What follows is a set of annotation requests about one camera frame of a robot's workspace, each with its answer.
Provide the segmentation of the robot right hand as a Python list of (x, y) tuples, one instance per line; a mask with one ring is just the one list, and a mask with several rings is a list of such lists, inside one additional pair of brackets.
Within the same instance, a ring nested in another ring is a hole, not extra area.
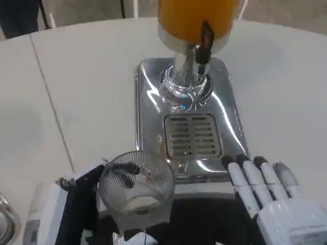
[(293, 171), (262, 156), (224, 156), (250, 244), (326, 244), (326, 208), (306, 198)]

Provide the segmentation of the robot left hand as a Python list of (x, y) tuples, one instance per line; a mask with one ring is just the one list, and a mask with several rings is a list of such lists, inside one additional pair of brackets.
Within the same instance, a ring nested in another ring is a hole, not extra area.
[(165, 158), (140, 151), (36, 189), (24, 244), (111, 244), (153, 241), (148, 231), (168, 224), (175, 188)]

